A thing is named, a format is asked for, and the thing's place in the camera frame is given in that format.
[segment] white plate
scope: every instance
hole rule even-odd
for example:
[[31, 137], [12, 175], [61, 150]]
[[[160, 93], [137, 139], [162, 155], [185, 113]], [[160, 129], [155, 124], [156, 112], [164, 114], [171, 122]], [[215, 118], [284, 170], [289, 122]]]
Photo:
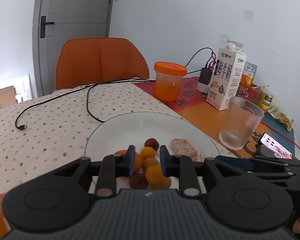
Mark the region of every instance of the white plate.
[[[170, 141], [182, 138], [188, 139], [198, 149], [202, 161], [206, 157], [220, 155], [214, 142], [189, 122], [152, 112], [122, 114], [107, 120], [90, 135], [84, 155], [92, 161], [101, 161], [107, 155], [128, 149], [129, 145], [134, 145], [136, 151], [140, 152], [149, 138], [155, 138], [159, 145], [166, 145], [170, 154], [173, 154]], [[202, 179], [199, 182], [205, 192]], [[117, 180], [117, 189], [123, 187], [129, 187], [128, 180]], [[171, 188], [178, 188], [178, 179], [173, 178]]]

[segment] orange chair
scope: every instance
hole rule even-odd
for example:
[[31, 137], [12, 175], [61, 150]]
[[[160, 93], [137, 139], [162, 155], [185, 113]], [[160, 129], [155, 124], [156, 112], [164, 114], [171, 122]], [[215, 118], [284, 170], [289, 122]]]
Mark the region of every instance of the orange chair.
[[149, 78], [138, 49], [121, 38], [69, 40], [56, 67], [56, 89], [74, 88], [125, 78]]

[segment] orange lid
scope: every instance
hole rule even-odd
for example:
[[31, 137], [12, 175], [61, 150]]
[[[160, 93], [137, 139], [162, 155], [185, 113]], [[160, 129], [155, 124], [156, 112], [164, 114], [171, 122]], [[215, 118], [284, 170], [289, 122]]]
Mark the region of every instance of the orange lid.
[[154, 70], [162, 74], [167, 74], [171, 76], [185, 76], [187, 73], [187, 68], [172, 62], [158, 61], [154, 63]]

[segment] white wall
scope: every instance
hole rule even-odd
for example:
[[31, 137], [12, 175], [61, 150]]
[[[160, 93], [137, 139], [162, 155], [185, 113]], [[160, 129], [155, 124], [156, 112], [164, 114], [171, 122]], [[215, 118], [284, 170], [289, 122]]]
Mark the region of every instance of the white wall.
[[32, 55], [34, 0], [0, 0], [0, 81], [30, 75], [37, 96]]
[[[254, 12], [252, 21], [243, 19]], [[110, 36], [135, 44], [149, 68], [155, 61], [186, 64], [199, 48], [218, 52], [220, 35], [244, 44], [247, 60], [258, 65], [255, 83], [269, 85], [274, 104], [295, 120], [300, 144], [300, 0], [118, 0]], [[189, 70], [202, 67], [209, 52]]]

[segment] milk carton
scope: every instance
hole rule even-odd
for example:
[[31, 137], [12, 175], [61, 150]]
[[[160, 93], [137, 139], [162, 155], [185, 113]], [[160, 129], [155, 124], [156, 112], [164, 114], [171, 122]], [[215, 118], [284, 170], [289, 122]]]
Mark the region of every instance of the milk carton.
[[207, 96], [207, 102], [218, 110], [227, 109], [230, 97], [237, 93], [247, 57], [242, 47], [242, 43], [228, 42], [226, 47], [219, 49]]

